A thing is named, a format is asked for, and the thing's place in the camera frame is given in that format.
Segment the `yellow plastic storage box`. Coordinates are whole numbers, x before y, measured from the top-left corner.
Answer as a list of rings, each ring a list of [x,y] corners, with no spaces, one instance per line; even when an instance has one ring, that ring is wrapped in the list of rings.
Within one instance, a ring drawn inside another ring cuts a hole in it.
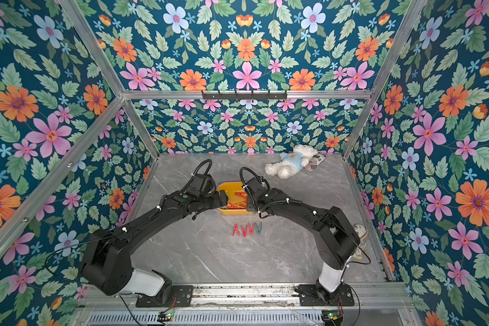
[[[243,183],[240,181],[232,181],[232,182],[225,182],[222,183],[221,185],[218,186],[218,191],[225,191],[226,195],[228,196],[229,193],[235,192],[235,191],[244,191],[243,190]],[[245,211],[245,212],[232,212],[224,207],[219,208],[219,211],[223,215],[250,215],[251,212]]]

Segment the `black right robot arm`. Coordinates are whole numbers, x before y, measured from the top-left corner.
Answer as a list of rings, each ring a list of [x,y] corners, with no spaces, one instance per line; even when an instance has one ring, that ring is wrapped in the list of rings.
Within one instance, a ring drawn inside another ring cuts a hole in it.
[[[323,268],[317,279],[318,290],[325,295],[337,292],[343,283],[353,255],[361,239],[344,212],[336,206],[322,209],[288,196],[272,188],[263,177],[243,183],[247,194],[247,210],[266,217],[283,217],[308,230],[314,237]]]

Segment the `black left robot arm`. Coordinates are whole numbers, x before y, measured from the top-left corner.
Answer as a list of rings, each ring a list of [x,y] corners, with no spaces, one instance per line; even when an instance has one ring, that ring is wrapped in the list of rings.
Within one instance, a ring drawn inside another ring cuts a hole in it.
[[[172,296],[172,282],[164,274],[133,267],[132,254],[155,234],[185,217],[228,204],[212,176],[195,174],[181,189],[164,195],[158,205],[135,220],[111,231],[94,232],[79,267],[80,276],[107,296],[138,294],[159,299]]]

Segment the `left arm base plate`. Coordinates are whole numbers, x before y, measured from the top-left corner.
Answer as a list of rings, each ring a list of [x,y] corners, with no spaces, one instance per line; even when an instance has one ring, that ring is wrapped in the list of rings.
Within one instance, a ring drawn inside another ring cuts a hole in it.
[[[137,308],[184,308],[189,307],[193,298],[192,285],[166,285],[156,296],[139,295]]]

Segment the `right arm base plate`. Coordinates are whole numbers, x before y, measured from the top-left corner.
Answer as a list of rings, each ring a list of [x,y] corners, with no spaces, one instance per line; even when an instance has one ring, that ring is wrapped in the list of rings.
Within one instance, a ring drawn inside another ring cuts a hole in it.
[[[355,295],[350,285],[342,283],[334,292],[329,292],[319,284],[298,285],[294,291],[299,295],[301,306],[343,306],[355,305]]]

